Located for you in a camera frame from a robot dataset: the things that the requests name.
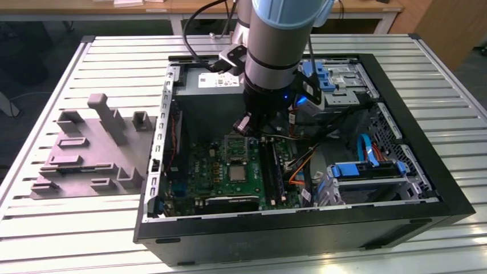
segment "black plastic part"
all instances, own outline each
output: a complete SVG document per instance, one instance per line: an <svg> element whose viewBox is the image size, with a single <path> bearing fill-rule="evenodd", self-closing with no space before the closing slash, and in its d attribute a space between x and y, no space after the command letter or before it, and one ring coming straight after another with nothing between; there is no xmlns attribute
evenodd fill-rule
<svg viewBox="0 0 487 274"><path fill-rule="evenodd" d="M239 213L259 210L259 197L229 197L205 201L203 214Z"/></svg>
<svg viewBox="0 0 487 274"><path fill-rule="evenodd" d="M247 48L245 46L239 46L229 52L227 58L234 62L234 64L238 67L245 68L246 63L241 60L241 58L246 55L247 55Z"/></svg>
<svg viewBox="0 0 487 274"><path fill-rule="evenodd" d="M227 72L231 70L233 66L231 64L229 64L229 62L223 59L218 60L211 67L214 68L215 71L218 72Z"/></svg>
<svg viewBox="0 0 487 274"><path fill-rule="evenodd" d="M251 28L251 24L246 23L241 18L237 19L237 21L239 22L239 24L246 27L246 28Z"/></svg>
<svg viewBox="0 0 487 274"><path fill-rule="evenodd" d="M163 210L161 209L159 205L162 202L162 198L159 196L154 197L149 202L147 202L147 207L149 207L149 212L147 215L150 217L157 217L158 215L163 214Z"/></svg>
<svg viewBox="0 0 487 274"><path fill-rule="evenodd" d="M82 37L82 43L93 43L95 41L94 35L86 35Z"/></svg>
<svg viewBox="0 0 487 274"><path fill-rule="evenodd" d="M197 264L195 261L183 261L183 262L178 263L178 266L186 267L189 265L195 265L195 264Z"/></svg>
<svg viewBox="0 0 487 274"><path fill-rule="evenodd" d="M382 248L431 222L431 219L411 220L410 224L402 225L397 229L393 229L387 234L381 236L373 242L366 243L362 248L365 248L366 250Z"/></svg>
<svg viewBox="0 0 487 274"><path fill-rule="evenodd" d="M309 78L301 71L297 71L295 74L297 74L297 77L291 84L291 89L298 94L303 95L306 97L306 99L309 99L314 104L317 104L317 105L322 104L322 89L319 86L318 75L313 74L311 77ZM313 88L313 94L310 94L305 90L303 83L307 83L309 86Z"/></svg>
<svg viewBox="0 0 487 274"><path fill-rule="evenodd" d="M158 160L158 159L153 159L151 172L158 172L159 167L161 167L161 160Z"/></svg>
<svg viewBox="0 0 487 274"><path fill-rule="evenodd" d="M157 244L171 244L171 243L179 243L182 241L182 238L165 238L165 239L157 239Z"/></svg>
<svg viewBox="0 0 487 274"><path fill-rule="evenodd" d="M339 182L350 182L357 180L373 180L401 178L403 175L398 169L398 166L391 162L379 162L379 166L374 167L371 163L357 164L359 170L358 176L341 176Z"/></svg>
<svg viewBox="0 0 487 274"><path fill-rule="evenodd" d="M422 40L418 33L409 33L409 36L413 40Z"/></svg>

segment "gray plastic base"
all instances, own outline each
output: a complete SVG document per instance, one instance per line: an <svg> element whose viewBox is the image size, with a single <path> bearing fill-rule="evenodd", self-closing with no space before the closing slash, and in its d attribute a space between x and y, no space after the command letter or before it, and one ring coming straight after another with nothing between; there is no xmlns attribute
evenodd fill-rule
<svg viewBox="0 0 487 274"><path fill-rule="evenodd" d="M157 117L150 117L150 121L155 124ZM142 131L133 118L123 118L123 122L129 140L123 146L117 145L101 119L85 119L77 123L78 132L59 133L42 176L33 187L33 199L141 193L154 130Z"/></svg>

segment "black cable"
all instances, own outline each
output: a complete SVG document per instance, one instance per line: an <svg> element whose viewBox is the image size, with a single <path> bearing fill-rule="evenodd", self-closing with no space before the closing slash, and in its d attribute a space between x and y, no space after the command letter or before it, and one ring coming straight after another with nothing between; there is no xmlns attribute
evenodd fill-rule
<svg viewBox="0 0 487 274"><path fill-rule="evenodd" d="M226 10L227 10L227 19L229 19L229 18L230 18L229 3L227 3L227 1L226 1L225 3L226 3Z"/></svg>
<svg viewBox="0 0 487 274"><path fill-rule="evenodd" d="M222 32L222 36L221 36L221 38L223 37L223 35L226 35L226 33L227 33L227 31L229 31L230 21L231 21L231 19L233 19L233 17L234 17L234 14L235 14L235 9L237 9L237 3L238 3L238 1L239 1L239 0L235 0L235 2L234 2L234 5L233 5L233 7L231 7L230 15L229 15L229 13L227 13L227 24L226 24L226 27L223 28L223 32Z"/></svg>
<svg viewBox="0 0 487 274"><path fill-rule="evenodd" d="M185 42L185 45L186 45L186 47L187 47L187 49L189 49L189 51L190 51L190 53L193 55L193 58L211 72L214 72L214 69L213 69L211 65L202 60L202 58L198 56L197 52L194 51L193 47L190 46L189 38L187 38L187 29L189 29L189 26L190 26L191 22L194 21L195 17L199 16L199 14L202 12L205 12L209 8L211 8L213 6L217 6L218 4L221 4L221 3L226 2L226 1L227 0L217 0L213 3L205 5L202 8L199 8L199 10L191 15L190 19L186 21L185 28L183 28L183 42Z"/></svg>
<svg viewBox="0 0 487 274"><path fill-rule="evenodd" d="M345 6L343 6L342 0L338 0L338 2L341 3L341 15L339 15L338 19L343 20L345 19Z"/></svg>
<svg viewBox="0 0 487 274"><path fill-rule="evenodd" d="M314 137L311 138L311 145L309 151L295 160L289 163L289 166L294 166L302 159L307 158L311 153L314 153L317 147L321 145L321 141L327 137L330 133L333 133L338 127L341 126L343 120L351 115L354 112L359 110L369 109L374 106L374 102L365 103L359 106L349 107L339 115L337 115L318 130Z"/></svg>
<svg viewBox="0 0 487 274"><path fill-rule="evenodd" d="M311 67L313 67L313 72L315 73L315 75L318 76L318 71L317 71L317 63L315 63L315 54L313 52L313 45L311 45L311 35L307 39L307 48L310 50L310 59L311 59Z"/></svg>

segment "blue tab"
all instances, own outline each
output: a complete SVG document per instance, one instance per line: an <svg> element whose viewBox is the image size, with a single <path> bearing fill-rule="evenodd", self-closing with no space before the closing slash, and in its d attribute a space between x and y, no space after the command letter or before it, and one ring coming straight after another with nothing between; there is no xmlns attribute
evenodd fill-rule
<svg viewBox="0 0 487 274"><path fill-rule="evenodd" d="M366 143L366 152L367 152L367 160L369 162L373 163L373 166L377 167L379 166L379 162L378 160L375 159L375 156L374 156L374 150L373 150L373 141L371 141L371 138L369 137L367 134L362 133L359 135L359 138L357 140L357 154L359 154L359 161L365 161L365 153L363 153L363 145L362 145L362 142Z"/></svg>
<svg viewBox="0 0 487 274"><path fill-rule="evenodd" d="M397 162L399 172L405 175L407 172L406 164L402 161Z"/></svg>
<svg viewBox="0 0 487 274"><path fill-rule="evenodd" d="M341 170L338 169L337 166L333 166L333 173L335 178L341 177Z"/></svg>
<svg viewBox="0 0 487 274"><path fill-rule="evenodd" d="M305 180L305 173L303 173L302 171L301 171L301 172L298 172L295 179L297 179L298 181L303 181L303 180Z"/></svg>
<svg viewBox="0 0 487 274"><path fill-rule="evenodd" d="M359 169L357 168L357 164L338 164L337 166L341 169L341 173L343 176L359 176Z"/></svg>
<svg viewBox="0 0 487 274"><path fill-rule="evenodd" d="M323 180L322 183L321 183L321 186L318 187L318 193L322 192L322 190L325 189L326 187L326 181Z"/></svg>
<svg viewBox="0 0 487 274"><path fill-rule="evenodd" d="M318 80L321 81L321 89L325 92L333 92L335 91L335 85L330 81L330 72L323 66L323 62L315 62L317 64L317 74L318 74ZM310 77L313 74L313 64L310 61L303 62L303 74Z"/></svg>

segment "white slatted table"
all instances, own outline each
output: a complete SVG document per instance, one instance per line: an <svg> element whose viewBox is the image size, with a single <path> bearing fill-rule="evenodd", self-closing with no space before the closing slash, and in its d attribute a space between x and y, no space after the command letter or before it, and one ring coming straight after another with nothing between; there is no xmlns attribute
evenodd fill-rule
<svg viewBox="0 0 487 274"><path fill-rule="evenodd" d="M487 115L422 41L406 35L319 35L317 53L374 53L453 172L477 214L393 249L170 269L133 243L139 195L31 200L66 109L97 117L86 102L109 95L123 116L158 112L169 56L181 37L98 37L82 43L0 187L0 273L431 273L487 269ZM229 43L195 36L201 54Z"/></svg>

